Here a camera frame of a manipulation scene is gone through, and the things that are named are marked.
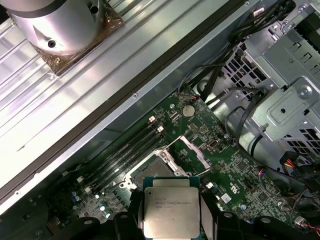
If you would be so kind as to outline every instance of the chip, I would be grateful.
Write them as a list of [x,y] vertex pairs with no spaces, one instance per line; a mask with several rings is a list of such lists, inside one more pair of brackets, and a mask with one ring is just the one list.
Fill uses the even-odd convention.
[[264,202],[267,198],[268,196],[264,192],[258,196],[258,199],[260,200],[260,202]]
[[247,167],[247,164],[244,161],[241,161],[236,166],[242,171]]

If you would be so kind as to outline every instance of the motherboard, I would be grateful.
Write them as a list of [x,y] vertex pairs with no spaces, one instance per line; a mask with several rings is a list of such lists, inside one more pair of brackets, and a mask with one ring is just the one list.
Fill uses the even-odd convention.
[[[48,199],[63,225],[84,216],[105,222],[112,212],[128,209],[131,192],[143,189],[144,177],[157,176],[199,176],[200,190],[214,193],[222,211],[235,212],[247,222],[272,216],[290,223],[288,203],[263,190],[257,166],[240,154],[234,139],[191,89],[166,98],[86,169]],[[264,184],[279,194],[267,177]]]

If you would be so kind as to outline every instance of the black cable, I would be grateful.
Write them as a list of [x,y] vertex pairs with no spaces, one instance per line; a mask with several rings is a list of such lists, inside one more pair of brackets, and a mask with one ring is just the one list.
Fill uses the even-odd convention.
[[[233,52],[233,48],[236,46],[236,44],[231,44],[228,46],[228,48],[224,51],[224,53],[218,58],[217,62],[218,63],[224,63],[232,56]],[[220,74],[220,71],[222,69],[221,67],[217,67],[213,70],[208,83],[205,85],[205,88],[203,90],[203,92],[200,95],[200,98],[205,102],[208,98],[208,96],[210,95],[218,77]]]
[[[277,1],[273,6],[271,6],[267,11],[265,11],[262,15],[254,17],[253,19],[248,19],[244,21],[244,23],[238,27],[229,37],[229,42],[231,43],[230,46],[227,48],[224,54],[221,55],[221,57],[218,58],[218,63],[225,63],[233,54],[233,48],[237,46],[245,37],[248,35],[255,33],[257,31],[262,30],[263,28],[266,28],[273,24],[275,21],[277,21],[280,17],[282,17],[284,14],[287,13],[288,8],[284,7],[281,9],[281,12],[276,16],[273,16],[280,8],[281,5],[286,0],[279,0]],[[220,71],[222,67],[216,68],[206,84],[203,92],[200,95],[200,98],[205,102],[212,92],[212,89],[214,88],[214,85],[217,81],[217,78],[219,77]]]
[[229,135],[229,136],[232,136],[232,134],[230,134],[229,130],[228,130],[228,121],[229,121],[229,118],[231,115],[235,114],[236,111],[238,109],[242,109],[242,110],[246,110],[243,106],[238,106],[236,107],[235,109],[233,109],[224,119],[224,128],[225,128],[225,132]]
[[264,184],[264,182],[263,182],[263,179],[262,179],[263,176],[262,176],[262,175],[259,175],[258,177],[259,177],[259,183],[260,183],[260,185],[262,186],[263,190],[264,190],[265,192],[267,192],[269,195],[273,196],[273,197],[277,197],[277,198],[281,198],[281,199],[292,199],[292,198],[295,198],[295,197],[297,197],[297,196],[299,196],[299,195],[301,194],[301,193],[297,193],[297,194],[292,195],[292,196],[280,196],[280,195],[274,194],[274,193],[270,192],[270,191],[266,188],[266,186],[265,186],[265,184]]
[[272,167],[262,163],[261,161],[259,161],[258,159],[256,159],[255,157],[251,156],[243,147],[242,145],[240,144],[240,136],[241,136],[241,132],[242,132],[242,129],[244,127],[244,124],[248,118],[248,116],[251,114],[252,110],[255,108],[255,106],[258,104],[258,102],[260,101],[260,99],[263,97],[263,93],[262,92],[258,92],[256,93],[250,104],[248,105],[247,109],[244,111],[240,121],[239,121],[239,124],[237,126],[237,130],[236,130],[236,135],[235,135],[235,142],[236,142],[236,146],[238,147],[239,151],[243,154],[243,156],[245,158],[247,158],[248,160],[256,163],[258,166],[261,166],[262,168],[264,168],[265,170],[267,171],[270,171],[272,173],[275,173],[277,175],[281,175],[287,179],[290,179],[290,180],[293,180],[293,181],[296,181],[302,185],[305,185],[305,183],[299,179],[296,179],[290,175],[287,175],[285,173],[282,173],[280,171],[277,171],[275,169],[273,169]]
[[179,84],[179,87],[178,87],[178,93],[181,92],[181,87],[183,86],[183,84],[185,82],[188,81],[188,77],[197,69],[199,68],[216,68],[216,67],[223,67],[225,64],[224,63],[212,63],[212,64],[205,64],[205,65],[198,65],[198,66],[195,66],[193,67],[185,76],[184,78],[181,80],[181,83]]
[[262,136],[261,134],[254,140],[254,142],[252,143],[252,146],[251,146],[251,150],[250,150],[250,155],[251,156],[254,156],[255,155],[255,149],[256,149],[256,146],[257,144],[259,143],[259,141],[261,139],[263,139],[264,136]]
[[303,190],[303,191],[299,194],[298,198],[295,200],[295,202],[294,202],[294,204],[293,204],[293,206],[292,206],[292,209],[291,209],[291,212],[290,212],[290,216],[289,216],[289,217],[290,217],[290,223],[291,223],[292,226],[294,226],[294,223],[293,223],[293,220],[292,220],[292,216],[293,216],[293,214],[294,214],[295,208],[296,208],[297,205],[299,204],[301,197],[306,193],[306,191],[308,191],[308,189]]
[[215,98],[211,99],[210,101],[208,101],[206,103],[206,105],[210,105],[213,104],[215,101],[220,100],[223,96],[225,96],[226,94],[235,91],[235,90],[239,90],[242,92],[247,92],[247,93],[257,93],[258,91],[260,91],[257,88],[251,88],[251,87],[240,87],[240,86],[235,86],[235,87],[230,87],[227,89],[228,91],[222,91],[220,92]]

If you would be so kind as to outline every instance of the black rubber seal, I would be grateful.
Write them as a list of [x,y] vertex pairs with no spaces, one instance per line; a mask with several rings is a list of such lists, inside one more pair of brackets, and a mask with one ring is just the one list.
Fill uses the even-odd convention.
[[23,171],[15,176],[10,182],[0,189],[0,204],[19,190],[35,173],[41,172],[62,153],[79,141],[85,134],[110,115],[123,102],[151,81],[156,75],[163,71],[173,61],[199,42],[204,36],[215,29],[236,10],[245,4],[246,0],[230,0],[217,9],[211,16],[195,27],[190,33],[167,50],[152,64],[129,81],[121,90],[111,96],[107,101],[94,110],[89,116],[81,121],[70,132],[63,136],[51,148],[28,165]]
[[41,9],[34,10],[34,11],[15,11],[12,9],[7,8],[8,13],[12,15],[16,15],[21,18],[26,19],[33,19],[33,18],[40,18],[46,15],[49,15],[59,9],[67,0],[55,0],[48,6],[45,6]]

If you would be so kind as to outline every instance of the sticker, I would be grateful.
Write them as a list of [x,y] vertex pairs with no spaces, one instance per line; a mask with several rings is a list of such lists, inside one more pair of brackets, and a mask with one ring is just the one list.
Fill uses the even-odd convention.
[[221,199],[224,201],[225,204],[231,201],[231,197],[227,193],[223,194],[221,196]]
[[254,11],[254,12],[253,12],[253,16],[256,17],[256,16],[262,14],[264,11],[265,11],[265,8],[262,7],[262,8],[260,8],[260,9],[256,10],[256,11]]

